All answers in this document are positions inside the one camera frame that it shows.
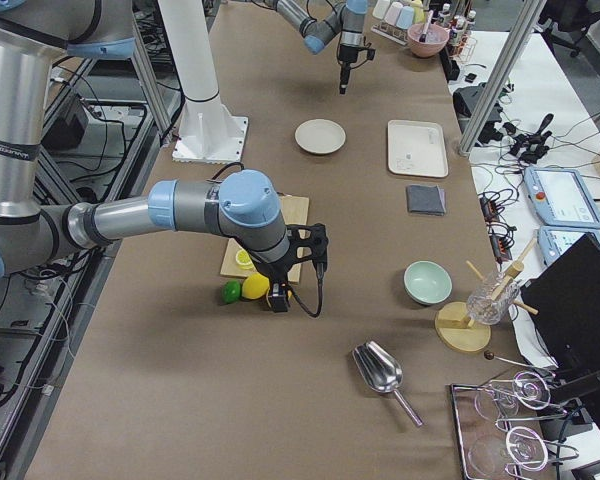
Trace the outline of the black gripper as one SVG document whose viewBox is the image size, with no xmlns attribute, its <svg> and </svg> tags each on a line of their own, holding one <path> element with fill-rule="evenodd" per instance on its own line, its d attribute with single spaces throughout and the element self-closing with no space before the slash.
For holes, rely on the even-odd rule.
<svg viewBox="0 0 600 480">
<path fill-rule="evenodd" d="M 361 52 L 366 53 L 366 58 L 362 62 L 362 64 L 364 64 L 367 61 L 372 61 L 375 57 L 375 49 L 371 46 L 371 44 L 366 44 L 362 46 L 340 44 L 338 46 L 337 61 L 340 65 L 339 93 L 341 95 L 346 94 L 350 81 L 351 71 L 355 68 L 358 68 L 356 62 L 358 61 L 358 56 Z"/>
<path fill-rule="evenodd" d="M 287 227 L 288 249 L 278 260 L 266 262 L 264 275 L 269 279 L 267 302 L 275 313 L 287 312 L 290 297 L 293 297 L 306 314 L 312 314 L 309 307 L 295 292 L 288 279 L 288 273 L 296 264 L 311 261 L 317 280 L 317 307 L 315 314 L 320 314 L 323 306 L 324 276 L 327 271 L 329 240 L 326 235 L 326 226 L 318 223 L 314 225 L 289 225 Z"/>
</svg>

